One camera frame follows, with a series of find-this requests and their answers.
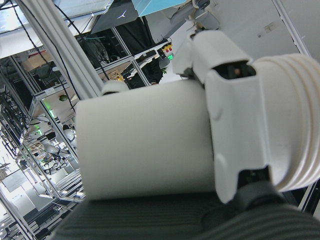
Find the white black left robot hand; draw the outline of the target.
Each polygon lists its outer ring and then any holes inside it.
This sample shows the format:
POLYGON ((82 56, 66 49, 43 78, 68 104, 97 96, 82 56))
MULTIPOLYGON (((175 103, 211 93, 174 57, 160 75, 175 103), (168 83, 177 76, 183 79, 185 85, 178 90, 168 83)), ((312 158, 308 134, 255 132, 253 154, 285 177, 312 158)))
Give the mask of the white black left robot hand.
POLYGON ((177 6, 177 11, 168 19, 172 25, 191 22, 192 27, 200 30, 218 30, 220 21, 208 10, 210 0, 187 0, 177 6))

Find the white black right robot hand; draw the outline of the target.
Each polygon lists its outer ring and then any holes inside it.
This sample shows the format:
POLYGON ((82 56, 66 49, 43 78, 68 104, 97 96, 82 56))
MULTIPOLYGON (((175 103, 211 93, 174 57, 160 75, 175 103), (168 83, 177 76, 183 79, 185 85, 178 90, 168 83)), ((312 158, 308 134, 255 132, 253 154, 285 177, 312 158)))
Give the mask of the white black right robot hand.
POLYGON ((76 105, 85 200, 53 240, 317 240, 284 192, 320 178, 320 65, 189 35, 182 80, 76 105))

